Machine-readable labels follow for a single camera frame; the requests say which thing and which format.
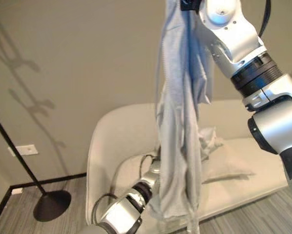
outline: black lamp pole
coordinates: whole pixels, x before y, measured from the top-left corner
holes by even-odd
[[[0,133],[5,139],[6,143],[9,145],[11,150],[16,155],[17,159],[27,171],[31,179],[34,181],[35,185],[39,188],[42,196],[40,197],[38,203],[36,204],[33,215],[37,221],[46,222],[53,220],[60,215],[62,215],[65,210],[69,207],[71,202],[71,195],[67,191],[59,190],[53,192],[46,192],[41,186],[41,183],[36,179],[28,165],[23,160],[22,156],[19,154],[14,143],[9,138],[7,132],[0,123]]]

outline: cable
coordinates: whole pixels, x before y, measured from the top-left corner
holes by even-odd
[[[151,159],[154,158],[153,155],[144,155],[144,156],[142,157],[142,159],[141,159],[141,163],[140,163],[140,172],[139,172],[140,177],[139,177],[139,179],[142,178],[142,166],[143,166],[143,163],[144,163],[144,161],[146,160],[147,157],[151,157]]]
[[[115,196],[114,194],[104,194],[102,195],[94,204],[93,206],[93,209],[92,209],[92,214],[91,214],[91,222],[93,224],[93,221],[94,221],[94,224],[97,225],[98,222],[97,222],[97,218],[96,218],[96,212],[97,212],[97,209],[98,209],[98,205],[99,203],[101,202],[101,200],[105,197],[105,196],[109,196],[109,197],[112,197],[113,199],[117,199],[118,197]]]
[[[271,0],[266,0],[264,16],[263,16],[263,21],[262,21],[259,37],[262,37],[263,32],[269,23],[270,16],[271,16]]]

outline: baseboard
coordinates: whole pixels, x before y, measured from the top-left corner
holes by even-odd
[[[64,176],[64,177],[59,177],[59,178],[54,178],[54,179],[46,179],[46,180],[41,180],[39,181],[41,184],[49,184],[49,183],[54,183],[54,182],[60,182],[60,181],[66,181],[66,180],[71,180],[71,179],[77,179],[77,178],[81,178],[81,177],[85,177],[86,173],[81,173],[81,174],[77,174],[77,175],[68,175],[68,176]],[[10,196],[11,196],[11,191],[13,189],[18,189],[18,188],[25,188],[25,187],[30,187],[30,186],[34,186],[35,183],[34,182],[30,182],[30,183],[24,183],[24,184],[16,184],[16,185],[12,185],[7,189],[7,192],[4,196],[4,198],[2,199],[1,203],[0,203],[0,215],[3,212]]]
[[[86,176],[86,172],[81,173],[81,174],[76,174],[76,175],[68,175],[68,176],[64,176],[64,177],[54,178],[54,179],[41,180],[39,182],[41,184],[49,184],[49,183],[54,183],[54,182],[70,180],[70,179],[77,179],[77,178],[81,178],[81,177],[85,177],[85,176]],[[24,184],[12,185],[12,186],[10,186],[10,188],[13,190],[13,189],[18,189],[18,188],[30,187],[30,186],[34,186],[34,185],[35,185],[34,182],[29,182],[29,183],[24,183]]]

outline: gray carpet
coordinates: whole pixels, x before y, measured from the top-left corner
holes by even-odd
[[[11,195],[0,216],[0,234],[76,234],[86,225],[86,177],[43,185],[46,191],[64,189],[72,199],[69,208],[49,222],[37,222],[33,209],[41,193],[36,187],[25,188],[22,194]]]
[[[86,178],[47,184],[47,191],[65,189],[72,195],[68,210],[50,222],[32,213],[40,192],[25,188],[12,195],[0,217],[0,234],[76,234],[85,222]],[[288,188],[222,215],[202,221],[201,234],[292,234],[292,195]]]

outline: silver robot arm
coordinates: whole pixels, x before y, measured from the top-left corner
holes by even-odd
[[[159,191],[160,159],[155,158],[148,172],[107,208],[97,226],[79,234],[134,234],[142,223],[141,213]]]
[[[198,14],[200,40],[255,114],[248,126],[261,149],[282,158],[292,190],[292,79],[271,59],[240,0],[205,0]]]

